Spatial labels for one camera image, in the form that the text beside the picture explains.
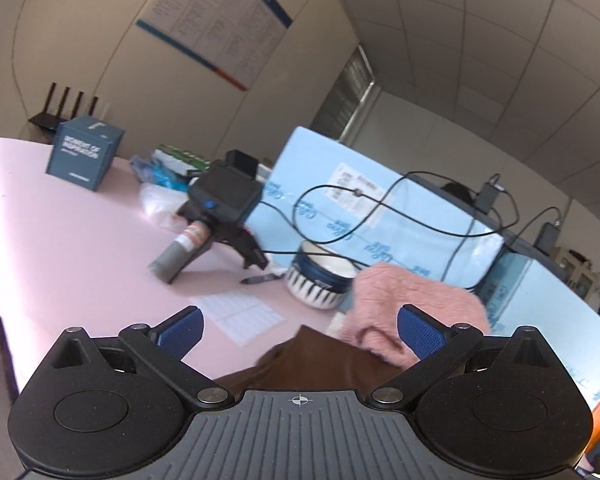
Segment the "handheld gripper device on table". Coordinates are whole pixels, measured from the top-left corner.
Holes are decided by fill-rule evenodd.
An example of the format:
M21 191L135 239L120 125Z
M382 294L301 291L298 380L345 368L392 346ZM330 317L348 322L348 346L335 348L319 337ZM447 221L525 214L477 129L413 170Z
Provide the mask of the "handheld gripper device on table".
M262 200L263 184L257 180L259 161L233 150L204 170L187 190L178 215L186 228L148 266L160 281L172 283L189 263L215 243L225 244L242 256L242 266L268 265L262 248L245 228L250 214Z

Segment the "wall poster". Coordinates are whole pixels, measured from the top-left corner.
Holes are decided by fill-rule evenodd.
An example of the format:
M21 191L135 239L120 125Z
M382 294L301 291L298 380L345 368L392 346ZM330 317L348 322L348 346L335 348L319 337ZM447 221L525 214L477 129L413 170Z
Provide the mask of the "wall poster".
M148 0L136 24L247 91L292 19L277 0Z

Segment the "clear plastic bag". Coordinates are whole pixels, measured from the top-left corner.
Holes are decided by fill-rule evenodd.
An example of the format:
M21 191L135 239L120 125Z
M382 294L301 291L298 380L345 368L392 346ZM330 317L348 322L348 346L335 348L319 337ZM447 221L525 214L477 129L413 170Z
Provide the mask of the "clear plastic bag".
M138 197L146 219L153 226L172 232L180 232L186 228L186 220L178 214L181 206L187 202L184 192L142 183Z

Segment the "pink knitted sweater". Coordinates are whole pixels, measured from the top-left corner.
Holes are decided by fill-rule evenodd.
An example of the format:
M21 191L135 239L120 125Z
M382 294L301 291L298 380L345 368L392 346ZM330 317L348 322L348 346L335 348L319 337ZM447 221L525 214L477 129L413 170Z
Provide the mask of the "pink knitted sweater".
M443 284L389 263L377 263L353 280L352 309L337 338L406 370L418 357L400 339L398 312L412 304L446 326L467 323L490 334L486 309L465 289Z

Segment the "brown garment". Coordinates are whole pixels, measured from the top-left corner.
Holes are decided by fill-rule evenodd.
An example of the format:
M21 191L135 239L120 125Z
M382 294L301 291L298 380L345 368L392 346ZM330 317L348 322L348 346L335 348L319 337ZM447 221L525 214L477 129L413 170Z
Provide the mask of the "brown garment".
M301 326L252 367L216 382L237 396L249 390L355 390L367 396L401 373L366 350Z

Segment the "black wifi router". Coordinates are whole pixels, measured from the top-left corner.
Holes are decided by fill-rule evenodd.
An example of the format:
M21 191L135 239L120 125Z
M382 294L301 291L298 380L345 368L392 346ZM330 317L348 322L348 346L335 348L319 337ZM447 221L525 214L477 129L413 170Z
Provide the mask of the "black wifi router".
M63 122L81 116L95 116L100 97L53 81L48 87L42 110L32 115L28 123L53 136Z

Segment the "striped ceramic bowl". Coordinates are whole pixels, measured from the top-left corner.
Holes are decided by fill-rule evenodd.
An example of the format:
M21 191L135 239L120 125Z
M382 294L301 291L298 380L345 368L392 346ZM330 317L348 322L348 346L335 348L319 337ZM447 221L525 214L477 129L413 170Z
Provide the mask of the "striped ceramic bowl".
M332 310L350 292L356 274L358 269L350 260L305 240L294 254L284 281L302 304Z

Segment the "dark blue cardboard box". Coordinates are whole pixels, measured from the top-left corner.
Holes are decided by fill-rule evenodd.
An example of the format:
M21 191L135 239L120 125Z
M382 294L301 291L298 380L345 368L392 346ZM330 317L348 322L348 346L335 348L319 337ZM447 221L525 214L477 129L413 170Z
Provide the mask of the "dark blue cardboard box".
M46 174L96 191L109 170L125 131L92 116L57 129Z

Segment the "black power adapter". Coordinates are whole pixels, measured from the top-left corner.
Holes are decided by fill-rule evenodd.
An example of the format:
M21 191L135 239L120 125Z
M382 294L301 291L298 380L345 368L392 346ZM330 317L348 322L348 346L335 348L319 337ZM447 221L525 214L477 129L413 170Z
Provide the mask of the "black power adapter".
M474 199L474 207L483 214L488 214L498 196L505 192L504 186L500 184L500 177L500 174L494 174L490 177Z

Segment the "white paper sheet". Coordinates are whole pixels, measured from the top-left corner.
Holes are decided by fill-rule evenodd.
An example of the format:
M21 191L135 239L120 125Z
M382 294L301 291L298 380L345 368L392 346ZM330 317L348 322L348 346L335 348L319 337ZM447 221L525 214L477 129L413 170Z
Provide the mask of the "white paper sheet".
M239 347L283 324L285 318L256 296L231 290L208 296L190 298L204 318L210 320Z

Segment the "green white package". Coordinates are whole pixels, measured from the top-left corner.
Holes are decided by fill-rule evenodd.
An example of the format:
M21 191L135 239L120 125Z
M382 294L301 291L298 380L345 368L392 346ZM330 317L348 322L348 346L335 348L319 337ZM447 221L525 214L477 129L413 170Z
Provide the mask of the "green white package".
M186 150L174 148L169 144L159 144L151 155L152 159L165 166L174 174L191 176L195 172L204 171L210 166L210 162Z

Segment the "light blue foam board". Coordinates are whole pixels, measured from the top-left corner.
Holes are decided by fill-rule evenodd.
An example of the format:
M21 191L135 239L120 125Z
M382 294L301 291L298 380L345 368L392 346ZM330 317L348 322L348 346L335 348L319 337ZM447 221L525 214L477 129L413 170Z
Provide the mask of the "light blue foam board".
M475 292L494 333L536 326L591 408L600 404L600 316L555 263L498 222L428 182L406 177L306 128L279 155L247 220L288 266L302 240L348 260L390 263Z

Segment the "blue plastic bag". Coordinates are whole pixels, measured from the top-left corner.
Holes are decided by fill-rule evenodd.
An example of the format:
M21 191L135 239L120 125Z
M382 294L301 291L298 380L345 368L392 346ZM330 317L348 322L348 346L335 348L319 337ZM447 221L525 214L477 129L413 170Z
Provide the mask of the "blue plastic bag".
M130 166L140 183L158 185L180 192L186 192L188 189L188 180L166 168L161 162L133 155L130 158Z

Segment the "black pen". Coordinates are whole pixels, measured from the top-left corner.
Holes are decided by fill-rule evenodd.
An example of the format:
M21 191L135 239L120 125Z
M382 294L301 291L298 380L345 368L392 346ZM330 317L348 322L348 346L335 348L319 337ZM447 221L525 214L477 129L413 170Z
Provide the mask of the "black pen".
M269 273L264 275L250 276L249 278L244 278L240 281L242 285L257 285L263 284L267 282L277 281L280 279L280 275L275 273Z

